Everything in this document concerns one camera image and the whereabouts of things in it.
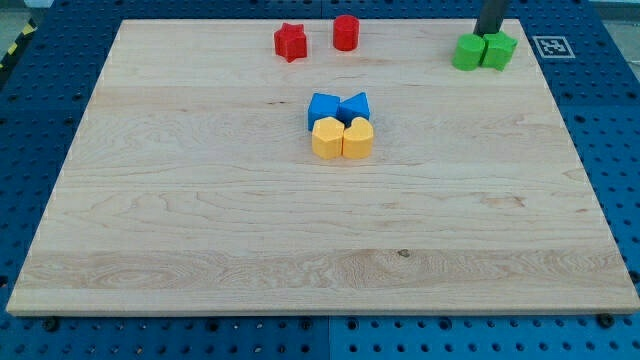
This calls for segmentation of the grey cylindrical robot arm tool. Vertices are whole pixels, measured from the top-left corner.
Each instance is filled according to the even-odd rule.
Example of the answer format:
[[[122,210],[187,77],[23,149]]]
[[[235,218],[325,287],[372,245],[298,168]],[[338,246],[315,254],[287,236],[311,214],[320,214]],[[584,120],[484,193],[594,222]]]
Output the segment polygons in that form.
[[[510,0],[484,0],[473,34],[483,37],[486,34],[498,33],[501,30],[509,3]]]

